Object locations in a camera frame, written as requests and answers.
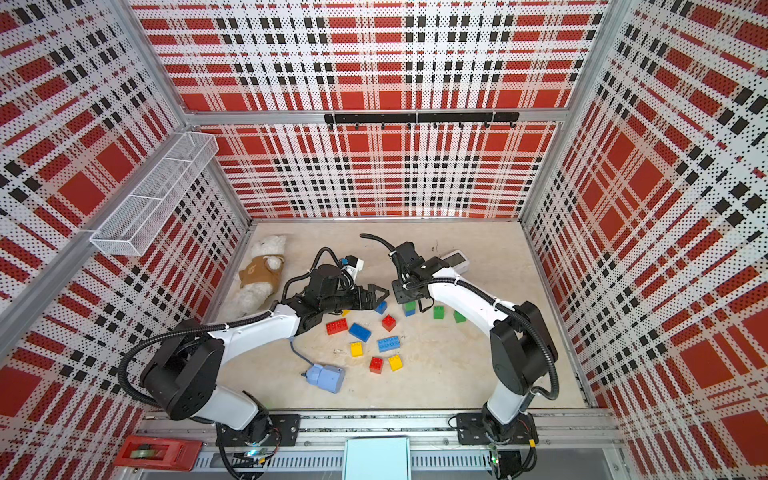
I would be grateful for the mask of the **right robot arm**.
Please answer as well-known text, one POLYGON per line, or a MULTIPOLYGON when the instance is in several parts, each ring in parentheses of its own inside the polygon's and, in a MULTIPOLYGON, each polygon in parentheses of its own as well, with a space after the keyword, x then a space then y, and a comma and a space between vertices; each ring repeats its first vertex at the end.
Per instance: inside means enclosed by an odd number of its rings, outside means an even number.
POLYGON ((487 335, 498 382, 475 421, 482 430, 478 442, 511 445, 521 442, 524 434, 536 442, 528 407, 536 396, 555 400, 560 392, 558 352, 538 307, 528 301, 504 301, 467 281, 463 274, 469 260, 459 250, 425 259, 411 242, 395 246, 377 235, 360 237, 388 250, 396 270, 392 288, 398 303, 442 303, 487 335))

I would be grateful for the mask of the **light blue long lego brick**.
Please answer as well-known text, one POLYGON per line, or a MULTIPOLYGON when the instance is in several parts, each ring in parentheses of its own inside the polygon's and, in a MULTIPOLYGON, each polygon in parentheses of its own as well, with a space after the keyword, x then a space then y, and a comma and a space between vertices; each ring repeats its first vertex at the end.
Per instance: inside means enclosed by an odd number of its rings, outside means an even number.
POLYGON ((377 347, 380 353, 392 351, 401 347, 401 341, 398 336, 390 336, 379 339, 377 347))

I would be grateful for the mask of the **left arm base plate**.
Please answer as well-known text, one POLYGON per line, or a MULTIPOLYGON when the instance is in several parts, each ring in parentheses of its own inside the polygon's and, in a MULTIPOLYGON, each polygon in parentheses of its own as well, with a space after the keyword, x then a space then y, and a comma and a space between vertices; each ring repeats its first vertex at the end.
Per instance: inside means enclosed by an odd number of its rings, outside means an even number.
POLYGON ((243 430, 216 426, 216 446, 292 447, 296 444, 301 416, 297 414, 258 414, 243 430))

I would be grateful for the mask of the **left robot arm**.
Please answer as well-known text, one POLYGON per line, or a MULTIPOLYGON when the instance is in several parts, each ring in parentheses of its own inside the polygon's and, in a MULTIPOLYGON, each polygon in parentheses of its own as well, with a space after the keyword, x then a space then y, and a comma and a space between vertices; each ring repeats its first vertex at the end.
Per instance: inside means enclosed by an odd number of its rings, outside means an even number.
POLYGON ((122 357, 117 379, 126 394, 157 407, 172 420, 215 426, 220 446, 257 445, 277 435, 268 409, 254 395, 223 381, 231 365, 320 325, 328 314, 372 311, 389 291, 356 278, 364 263, 348 255, 328 263, 314 260, 309 272, 287 280, 304 287, 284 292, 267 310, 227 323, 184 322, 144 340, 122 357))

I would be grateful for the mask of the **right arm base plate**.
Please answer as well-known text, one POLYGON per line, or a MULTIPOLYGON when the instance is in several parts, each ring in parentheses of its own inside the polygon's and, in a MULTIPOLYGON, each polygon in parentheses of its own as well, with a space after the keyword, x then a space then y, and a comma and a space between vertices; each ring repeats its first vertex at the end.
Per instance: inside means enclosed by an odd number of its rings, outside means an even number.
POLYGON ((534 419, 530 414, 518 414, 511 422, 502 424, 490 413, 470 412, 456 415, 458 442, 461 445, 534 445, 539 443, 534 419))

